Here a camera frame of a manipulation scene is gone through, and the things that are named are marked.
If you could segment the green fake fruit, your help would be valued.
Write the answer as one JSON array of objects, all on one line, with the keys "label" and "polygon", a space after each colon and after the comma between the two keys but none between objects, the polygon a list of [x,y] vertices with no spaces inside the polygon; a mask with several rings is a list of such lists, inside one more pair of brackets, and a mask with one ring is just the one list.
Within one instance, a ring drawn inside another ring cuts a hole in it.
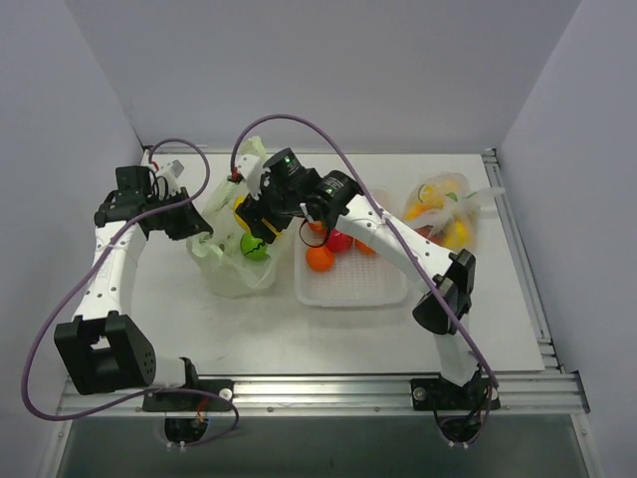
[{"label": "green fake fruit", "polygon": [[240,239],[241,254],[248,260],[263,262],[269,258],[268,243],[253,236],[250,232],[245,232]]}]

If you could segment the yellow fake mango front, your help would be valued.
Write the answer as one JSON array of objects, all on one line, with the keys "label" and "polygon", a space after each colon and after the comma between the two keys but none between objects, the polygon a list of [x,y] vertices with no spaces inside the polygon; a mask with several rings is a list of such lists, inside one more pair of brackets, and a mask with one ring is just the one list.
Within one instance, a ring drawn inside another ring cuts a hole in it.
[{"label": "yellow fake mango front", "polygon": [[244,219],[242,218],[242,216],[238,212],[239,207],[243,204],[244,200],[245,200],[244,196],[239,196],[235,199],[233,204],[233,216],[238,224],[240,224],[243,228],[246,228],[247,225]]}]

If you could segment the green avocado print plastic bag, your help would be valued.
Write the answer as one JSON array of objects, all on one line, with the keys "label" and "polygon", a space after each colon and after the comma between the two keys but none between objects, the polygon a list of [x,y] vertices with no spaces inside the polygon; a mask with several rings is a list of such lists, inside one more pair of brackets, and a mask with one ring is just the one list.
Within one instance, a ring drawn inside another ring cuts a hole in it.
[{"label": "green avocado print plastic bag", "polygon": [[240,251],[243,228],[233,216],[237,197],[248,194],[243,182],[228,178],[220,182],[208,198],[201,216],[212,226],[214,233],[197,234],[186,240],[186,250],[197,264],[213,294],[236,298],[258,294],[275,282],[278,265],[289,250],[292,235],[281,233],[269,245],[269,258],[263,262],[246,259]]}]

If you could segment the orange fake orange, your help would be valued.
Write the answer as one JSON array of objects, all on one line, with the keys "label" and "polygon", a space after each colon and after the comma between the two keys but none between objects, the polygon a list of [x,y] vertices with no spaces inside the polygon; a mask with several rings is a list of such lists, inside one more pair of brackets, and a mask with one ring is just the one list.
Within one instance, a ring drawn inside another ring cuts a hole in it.
[{"label": "orange fake orange", "polygon": [[323,273],[332,268],[334,256],[325,246],[309,248],[306,251],[306,262],[311,270]]},{"label": "orange fake orange", "polygon": [[354,240],[354,246],[363,255],[374,256],[376,254],[376,252],[372,248],[357,239]]}]

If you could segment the red fake apple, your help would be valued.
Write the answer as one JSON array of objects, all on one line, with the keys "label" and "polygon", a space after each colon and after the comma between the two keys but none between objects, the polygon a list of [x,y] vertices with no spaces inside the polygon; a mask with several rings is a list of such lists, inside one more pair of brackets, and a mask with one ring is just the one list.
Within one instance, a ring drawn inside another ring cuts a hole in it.
[{"label": "red fake apple", "polygon": [[340,254],[348,251],[353,243],[353,238],[337,230],[331,230],[326,236],[324,246],[333,254]]}]

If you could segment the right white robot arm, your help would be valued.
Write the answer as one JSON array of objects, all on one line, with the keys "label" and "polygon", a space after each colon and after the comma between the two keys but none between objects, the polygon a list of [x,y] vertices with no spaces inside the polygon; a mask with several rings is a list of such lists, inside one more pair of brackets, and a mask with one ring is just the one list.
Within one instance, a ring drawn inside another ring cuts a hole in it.
[{"label": "right white robot arm", "polygon": [[380,206],[352,171],[320,175],[288,148],[268,160],[235,156],[231,171],[247,185],[237,214],[256,238],[272,244],[303,218],[351,236],[401,271],[422,293],[412,316],[434,336],[444,400],[463,407],[475,398],[473,377],[490,368],[462,322],[475,284],[471,252],[455,253],[418,234]]}]

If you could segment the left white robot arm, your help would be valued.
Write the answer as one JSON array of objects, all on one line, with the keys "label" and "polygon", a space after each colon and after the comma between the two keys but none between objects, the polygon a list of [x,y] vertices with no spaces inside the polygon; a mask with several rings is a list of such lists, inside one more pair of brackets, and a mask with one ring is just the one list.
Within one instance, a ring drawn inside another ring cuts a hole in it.
[{"label": "left white robot arm", "polygon": [[183,202],[188,193],[177,182],[183,171],[178,160],[161,167],[119,167],[115,190],[94,215],[97,271],[72,320],[54,331],[56,348],[82,395],[147,387],[157,380],[154,348],[130,316],[140,255],[152,231],[173,241],[213,231]]}]

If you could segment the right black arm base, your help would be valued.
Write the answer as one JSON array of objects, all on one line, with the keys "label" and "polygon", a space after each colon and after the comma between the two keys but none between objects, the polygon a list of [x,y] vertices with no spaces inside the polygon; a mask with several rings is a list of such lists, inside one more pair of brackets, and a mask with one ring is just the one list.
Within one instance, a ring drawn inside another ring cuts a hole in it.
[{"label": "right black arm base", "polygon": [[417,411],[462,411],[469,412],[481,406],[487,409],[486,397],[490,381],[474,377],[463,386],[458,386],[440,375],[417,377],[409,381],[412,408]]}]

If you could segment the red orange fake tomato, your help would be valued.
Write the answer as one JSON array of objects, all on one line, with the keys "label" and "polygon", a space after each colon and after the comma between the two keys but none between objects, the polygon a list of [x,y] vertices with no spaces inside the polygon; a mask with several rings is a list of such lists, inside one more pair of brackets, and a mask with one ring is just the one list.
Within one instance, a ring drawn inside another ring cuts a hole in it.
[{"label": "red orange fake tomato", "polygon": [[315,233],[320,233],[324,230],[324,225],[321,222],[310,222],[309,223],[309,227],[311,228],[312,231],[314,231]]}]

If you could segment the tied clear bag of fruits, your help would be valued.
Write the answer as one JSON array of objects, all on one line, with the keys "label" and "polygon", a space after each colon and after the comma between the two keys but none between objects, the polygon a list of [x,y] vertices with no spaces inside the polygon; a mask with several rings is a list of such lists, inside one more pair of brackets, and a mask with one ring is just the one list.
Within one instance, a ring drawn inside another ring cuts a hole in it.
[{"label": "tied clear bag of fruits", "polygon": [[425,239],[457,253],[474,252],[482,209],[505,193],[503,187],[472,189],[459,172],[423,178],[410,192],[401,220]]}]

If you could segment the white plastic basket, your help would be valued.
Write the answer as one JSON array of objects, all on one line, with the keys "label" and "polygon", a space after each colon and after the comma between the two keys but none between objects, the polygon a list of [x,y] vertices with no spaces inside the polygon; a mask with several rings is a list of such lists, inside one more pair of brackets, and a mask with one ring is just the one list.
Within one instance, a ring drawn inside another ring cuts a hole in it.
[{"label": "white plastic basket", "polygon": [[306,253],[319,236],[307,225],[295,238],[295,292],[308,306],[324,308],[364,308],[390,306],[402,302],[408,293],[404,274],[377,254],[365,254],[353,245],[334,255],[334,264],[316,272]]}]

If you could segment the aluminium right rail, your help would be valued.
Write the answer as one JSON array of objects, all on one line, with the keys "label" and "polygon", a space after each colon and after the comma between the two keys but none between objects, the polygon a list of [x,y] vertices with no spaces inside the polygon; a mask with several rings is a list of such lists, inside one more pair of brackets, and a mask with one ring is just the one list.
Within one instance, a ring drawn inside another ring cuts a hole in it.
[{"label": "aluminium right rail", "polygon": [[554,342],[546,320],[531,264],[524,241],[512,208],[508,194],[504,192],[495,199],[497,209],[504,227],[514,266],[522,287],[527,310],[531,318],[531,326],[540,349],[544,366],[551,371],[564,373],[564,367],[558,358]]}]

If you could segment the aluminium rail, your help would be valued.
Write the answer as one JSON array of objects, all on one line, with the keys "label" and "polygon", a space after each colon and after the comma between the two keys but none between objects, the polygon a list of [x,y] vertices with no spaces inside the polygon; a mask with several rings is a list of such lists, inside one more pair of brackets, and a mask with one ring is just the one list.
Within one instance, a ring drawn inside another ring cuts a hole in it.
[{"label": "aluminium rail", "polygon": [[[166,417],[230,415],[234,409],[244,416],[286,415],[407,415],[412,408],[409,381],[434,374],[381,375],[256,375],[203,376],[235,382],[234,396],[226,412],[145,412],[142,396],[130,390],[107,395],[81,395],[66,383],[57,412],[71,415],[99,408],[112,416],[144,413]],[[580,414],[589,411],[583,384],[576,373],[506,373],[493,393],[493,409],[511,414]]]},{"label": "aluminium rail", "polygon": [[564,367],[558,358],[554,342],[546,320],[531,264],[524,241],[512,208],[508,194],[504,192],[495,199],[497,209],[504,227],[514,266],[522,287],[527,310],[531,318],[531,326],[540,349],[544,366],[551,371],[564,373]]}]

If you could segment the aluminium front rail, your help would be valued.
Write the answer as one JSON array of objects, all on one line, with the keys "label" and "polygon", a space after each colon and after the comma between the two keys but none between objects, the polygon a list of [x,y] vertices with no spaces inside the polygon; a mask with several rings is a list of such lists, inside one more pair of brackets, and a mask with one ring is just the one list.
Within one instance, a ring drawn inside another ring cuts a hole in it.
[{"label": "aluminium front rail", "polygon": [[[145,412],[142,396],[130,390],[107,395],[81,395],[66,383],[57,412],[71,415],[99,408],[112,416],[144,413],[166,417],[230,415],[234,409],[244,416],[286,415],[407,415],[412,408],[409,381],[434,374],[381,375],[256,375],[203,376],[235,382],[234,396],[226,412]],[[589,411],[583,384],[576,373],[506,373],[493,393],[493,409],[511,414],[580,414]]]}]

